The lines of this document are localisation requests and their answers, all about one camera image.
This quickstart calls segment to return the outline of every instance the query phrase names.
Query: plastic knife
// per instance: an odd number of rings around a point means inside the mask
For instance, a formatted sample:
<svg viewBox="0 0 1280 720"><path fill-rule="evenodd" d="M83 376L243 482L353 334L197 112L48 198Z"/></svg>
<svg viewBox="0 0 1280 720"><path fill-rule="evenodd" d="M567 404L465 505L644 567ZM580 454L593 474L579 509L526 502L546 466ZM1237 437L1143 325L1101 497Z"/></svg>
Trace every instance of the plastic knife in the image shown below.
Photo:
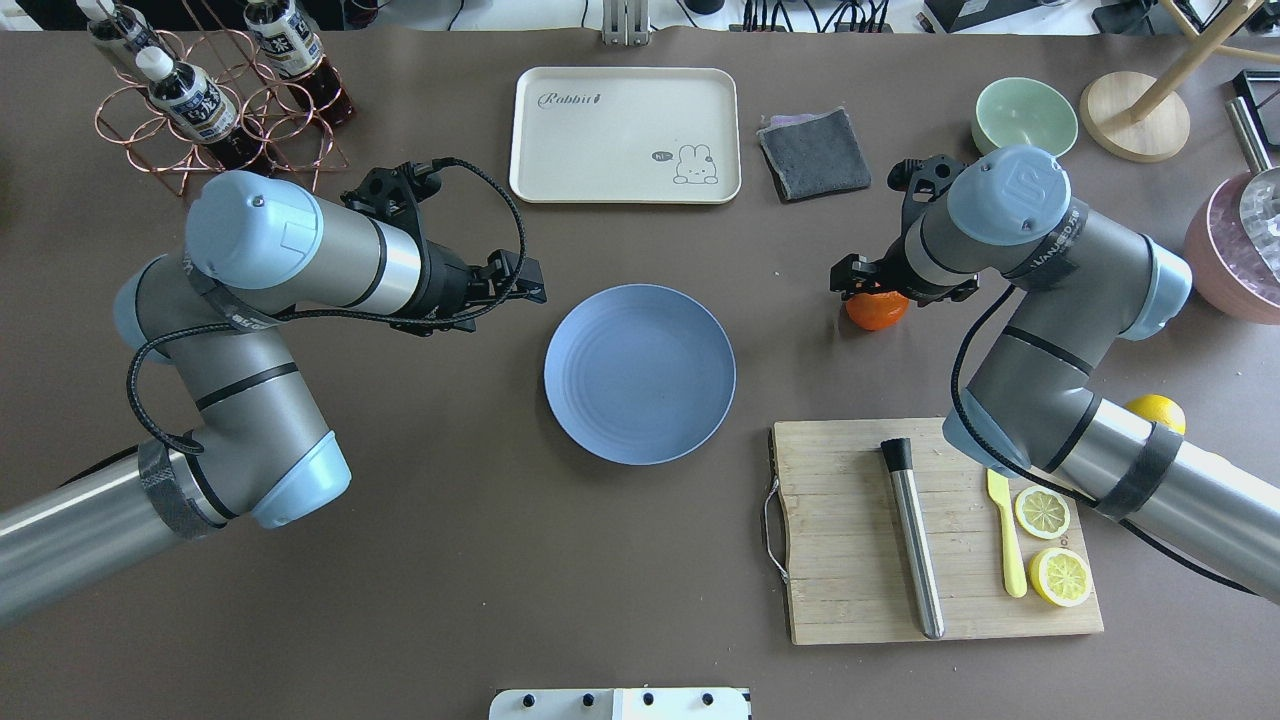
<svg viewBox="0 0 1280 720"><path fill-rule="evenodd" d="M1014 511L1009 502L1009 478L987 470L987 495L1000 511L1000 546L1005 568L1005 592L1014 597L1027 594L1027 571L1023 570L1023 551L1018 547L1014 529Z"/></svg>

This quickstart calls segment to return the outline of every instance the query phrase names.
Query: white bottle cap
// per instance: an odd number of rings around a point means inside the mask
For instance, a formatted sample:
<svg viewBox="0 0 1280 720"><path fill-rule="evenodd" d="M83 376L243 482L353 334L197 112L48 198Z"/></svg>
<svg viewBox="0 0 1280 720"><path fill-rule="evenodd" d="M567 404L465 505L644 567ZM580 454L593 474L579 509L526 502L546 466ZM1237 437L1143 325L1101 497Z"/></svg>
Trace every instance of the white bottle cap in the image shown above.
<svg viewBox="0 0 1280 720"><path fill-rule="evenodd" d="M137 58L138 69L147 79L160 82L173 73L173 58L159 47L143 47Z"/></svg>
<svg viewBox="0 0 1280 720"><path fill-rule="evenodd" d="M115 3L111 0L76 0L76 4L91 20L105 20L115 14Z"/></svg>

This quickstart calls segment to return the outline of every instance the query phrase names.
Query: gray cloth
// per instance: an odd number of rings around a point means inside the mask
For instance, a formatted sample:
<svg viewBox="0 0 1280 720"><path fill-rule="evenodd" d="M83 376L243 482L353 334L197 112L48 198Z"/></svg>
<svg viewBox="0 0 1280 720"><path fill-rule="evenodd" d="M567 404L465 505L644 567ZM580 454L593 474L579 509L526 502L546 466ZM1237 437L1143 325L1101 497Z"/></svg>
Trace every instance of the gray cloth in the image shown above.
<svg viewBox="0 0 1280 720"><path fill-rule="evenodd" d="M774 115L755 133L786 201L861 190L872 172L844 108L822 115Z"/></svg>

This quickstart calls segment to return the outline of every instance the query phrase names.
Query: pink bowl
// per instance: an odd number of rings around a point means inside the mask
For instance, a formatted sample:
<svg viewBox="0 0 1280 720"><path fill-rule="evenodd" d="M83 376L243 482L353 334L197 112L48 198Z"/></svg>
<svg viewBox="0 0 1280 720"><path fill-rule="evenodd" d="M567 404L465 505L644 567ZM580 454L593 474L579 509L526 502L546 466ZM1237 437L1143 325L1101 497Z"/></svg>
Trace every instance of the pink bowl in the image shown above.
<svg viewBox="0 0 1280 720"><path fill-rule="evenodd" d="M1280 325L1280 282L1240 224L1240 195L1251 178L1244 173L1217 186L1187 228L1183 255L1196 291L1210 305L1242 320ZM1224 256L1238 259L1234 269Z"/></svg>

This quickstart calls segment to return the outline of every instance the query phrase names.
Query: wooden pole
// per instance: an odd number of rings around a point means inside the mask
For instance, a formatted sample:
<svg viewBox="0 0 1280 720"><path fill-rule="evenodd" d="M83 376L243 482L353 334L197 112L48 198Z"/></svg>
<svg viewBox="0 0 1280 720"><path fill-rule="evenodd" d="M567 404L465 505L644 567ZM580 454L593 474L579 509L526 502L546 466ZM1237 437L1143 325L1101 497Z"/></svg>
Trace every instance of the wooden pole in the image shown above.
<svg viewBox="0 0 1280 720"><path fill-rule="evenodd" d="M1262 0L1231 3L1213 23L1199 35L1192 46L1129 108L1130 123L1140 123L1165 101L1228 37L1240 29L1244 20L1258 9Z"/></svg>

